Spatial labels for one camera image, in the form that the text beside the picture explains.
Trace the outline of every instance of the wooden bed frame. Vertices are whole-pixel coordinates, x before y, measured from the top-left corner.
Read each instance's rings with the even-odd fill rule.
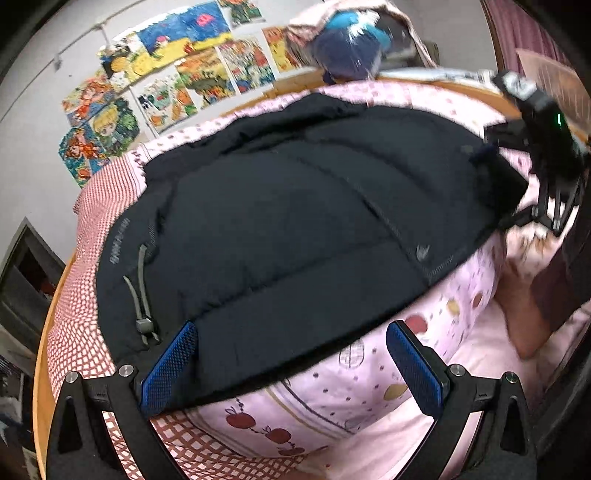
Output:
[[[452,90],[457,93],[462,93],[464,95],[468,95],[471,98],[480,100],[483,103],[490,105],[507,118],[517,118],[521,115],[519,110],[501,95],[476,87],[441,81],[429,82],[422,80],[397,80],[391,78],[379,78],[379,80],[384,82],[422,83],[433,85]],[[324,86],[321,72],[305,73],[289,79],[279,80],[274,83],[273,90],[266,92],[260,98],[241,105],[240,107],[228,113],[254,106],[262,100],[276,98],[279,95],[301,92],[302,90],[315,89],[321,86]],[[587,141],[587,136],[584,134],[584,132],[575,131],[575,134],[584,142]],[[47,335],[53,327],[54,312],[57,302],[60,298],[61,289],[63,288],[66,277],[68,276],[75,259],[75,255],[72,256],[71,260],[66,266],[66,269],[64,270],[63,275],[61,276],[56,293],[53,297],[53,301],[51,302],[49,312],[47,313],[45,326],[43,327],[43,333],[41,335],[39,351],[37,353],[37,365],[35,368],[35,379],[33,386],[33,434],[35,437],[37,462],[39,464],[39,471],[43,480],[46,478],[46,455],[49,431],[51,428],[51,419],[53,418],[53,411],[56,406],[53,393],[51,391],[47,369]]]

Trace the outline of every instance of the bed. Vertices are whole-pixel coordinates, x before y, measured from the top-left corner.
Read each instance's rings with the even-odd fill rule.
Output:
[[[337,93],[346,91],[346,99],[358,102],[384,103],[385,101],[388,104],[389,100],[387,99],[391,95],[391,98],[396,98],[396,100],[392,100],[389,104],[439,111],[445,109],[451,117],[454,117],[455,110],[460,108],[481,108],[483,112],[489,112],[493,109],[507,118],[514,118],[519,115],[517,108],[487,86],[467,85],[466,82],[454,81],[450,76],[425,79],[407,75],[402,80],[388,78],[388,76],[387,74],[384,75],[380,78],[380,81],[372,82],[369,86],[365,83],[352,83],[346,86],[328,87],[328,89],[333,89],[331,91]],[[273,104],[278,105],[280,108],[281,105],[305,95],[307,90],[317,89],[322,86],[321,76],[317,72],[282,80],[277,82],[274,88],[263,97],[243,105],[236,111],[229,112],[223,118],[207,122],[195,127],[195,129],[185,129],[184,131],[165,135],[142,146],[136,151],[127,154],[132,169],[136,168],[138,170],[138,175],[133,179],[129,179],[129,181],[132,182],[133,188],[139,193],[142,189],[141,166],[150,158],[187,141],[196,140],[196,138],[200,138],[208,134],[208,132],[221,129],[237,116],[255,111],[261,105]],[[481,125],[467,125],[467,127],[478,130]],[[537,185],[535,179],[532,179],[524,201],[531,201],[535,197],[536,191]],[[77,205],[77,208],[80,214],[80,211],[85,206]],[[91,233],[91,231],[85,233],[84,228],[79,227],[79,242],[80,236],[90,235]],[[535,226],[514,229],[508,234],[509,255],[519,261],[523,272],[527,274],[534,274],[537,270],[543,268],[559,245],[559,239],[545,239],[542,230],[537,229]],[[37,357],[33,398],[34,436],[38,463],[43,478],[45,478],[48,434],[55,405],[54,395],[59,390],[63,374],[70,369],[76,368],[76,365],[79,366],[79,370],[86,369],[88,375],[111,373],[104,362],[104,367],[100,365],[100,362],[97,362],[97,365],[92,364],[92,362],[91,365],[87,365],[88,360],[83,358],[64,358],[64,361],[58,362],[59,365],[56,362],[48,365],[48,344],[52,348],[55,348],[56,345],[55,338],[53,343],[49,342],[49,339],[52,332],[54,332],[56,311],[59,312],[63,308],[63,302],[60,303],[60,299],[63,300],[62,294],[68,276],[71,272],[79,275],[80,270],[86,269],[90,271],[90,266],[82,258],[84,254],[86,253],[82,252],[79,258],[74,255],[63,273],[47,316]],[[561,366],[571,352],[572,346],[577,343],[588,324],[589,315],[585,313],[585,310],[580,310],[553,336],[535,360],[521,362],[508,342],[502,312],[492,301],[480,315],[472,333],[453,355],[452,361],[463,364],[472,374],[480,376],[499,377],[509,369],[517,372],[524,384],[528,401],[534,404],[543,395],[544,389],[551,384],[557,372],[560,371]],[[85,335],[96,335],[96,327],[93,330],[87,328]],[[50,350],[50,353],[50,357],[55,358],[52,350]],[[244,462],[244,465],[241,464],[240,468],[236,463],[228,463],[228,466],[226,466],[222,462],[219,465],[222,469],[231,466],[230,470],[237,473],[236,478],[253,477],[264,479],[283,477],[286,480],[288,477],[294,480],[311,478],[345,480],[350,478],[353,480],[363,477],[371,480],[389,480],[400,471],[405,461],[416,449],[421,438],[428,430],[428,420],[427,417],[420,414],[416,403],[409,399],[391,414],[362,430],[354,437],[339,442],[321,452],[310,454],[305,459],[289,458],[282,459],[281,462],[274,460],[270,462]],[[470,419],[469,427],[466,428],[459,447],[456,449],[456,453],[446,471],[445,475],[447,477],[452,476],[454,470],[461,465],[477,420],[477,417]],[[129,458],[129,453],[125,449],[121,434],[117,431],[114,418],[107,415],[106,421],[118,449],[119,457],[128,474],[131,478],[140,479],[141,474]],[[191,445],[197,440],[194,435],[194,425],[191,424],[191,421],[186,416],[180,415],[175,417],[162,416],[157,422],[159,423],[155,424],[155,426],[160,428],[159,433],[162,432],[164,436],[161,436],[163,438],[170,440],[168,443],[169,450],[184,467],[185,472],[189,475],[202,473],[204,468],[201,468],[202,464],[198,461],[199,457],[196,458],[195,451],[191,449]],[[203,443],[203,436],[199,436],[199,439]],[[210,446],[214,443],[209,441],[207,445]],[[203,472],[203,478],[213,478],[216,475],[215,466],[209,465],[207,468],[209,470]],[[290,473],[283,474],[283,472],[289,470],[291,470]]]

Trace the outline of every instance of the jacket sleeve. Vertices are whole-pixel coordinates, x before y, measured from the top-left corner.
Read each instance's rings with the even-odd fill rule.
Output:
[[[591,181],[562,247],[531,286],[542,317],[557,330],[591,299]]]

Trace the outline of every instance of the black puffer jacket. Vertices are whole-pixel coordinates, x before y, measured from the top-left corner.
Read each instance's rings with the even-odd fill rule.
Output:
[[[527,187],[449,120],[321,94],[145,172],[96,285],[102,335],[117,365],[139,368],[146,414],[252,391],[346,346],[468,259]]]

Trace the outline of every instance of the white wall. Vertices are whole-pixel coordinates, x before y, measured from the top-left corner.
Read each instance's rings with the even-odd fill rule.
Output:
[[[479,0],[406,1],[420,17],[419,35],[437,43],[444,67],[496,70],[491,31]]]
[[[391,0],[391,2],[410,17],[414,29],[421,36],[423,34],[423,19],[420,15],[417,0]]]
[[[101,31],[89,30],[112,17],[104,30],[113,37],[154,15],[203,1],[73,0],[23,49],[0,84],[0,258],[24,217],[62,260],[67,261],[74,250],[72,206],[80,189],[57,151],[69,129],[61,100],[99,67],[96,53],[105,39]],[[240,27],[235,36],[283,25],[316,2],[257,0],[267,23]],[[55,71],[52,59],[65,48],[61,68]],[[254,91],[224,100],[178,128],[214,118],[260,94]]]

